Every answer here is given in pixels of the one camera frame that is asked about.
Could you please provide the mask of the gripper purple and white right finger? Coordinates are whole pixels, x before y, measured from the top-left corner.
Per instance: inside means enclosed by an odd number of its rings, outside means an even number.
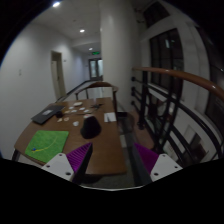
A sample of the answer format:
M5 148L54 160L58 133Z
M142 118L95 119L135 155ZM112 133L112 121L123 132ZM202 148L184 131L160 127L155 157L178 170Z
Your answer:
M157 181L182 169L167 154L157 154L148 148L135 143L140 161L152 181Z

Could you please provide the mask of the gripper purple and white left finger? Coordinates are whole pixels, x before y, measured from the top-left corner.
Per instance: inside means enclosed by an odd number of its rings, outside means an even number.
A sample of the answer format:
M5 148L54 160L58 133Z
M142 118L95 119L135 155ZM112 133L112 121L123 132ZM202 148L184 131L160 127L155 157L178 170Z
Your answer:
M71 182L81 182L93 152L91 143L69 152L58 153L42 169Z

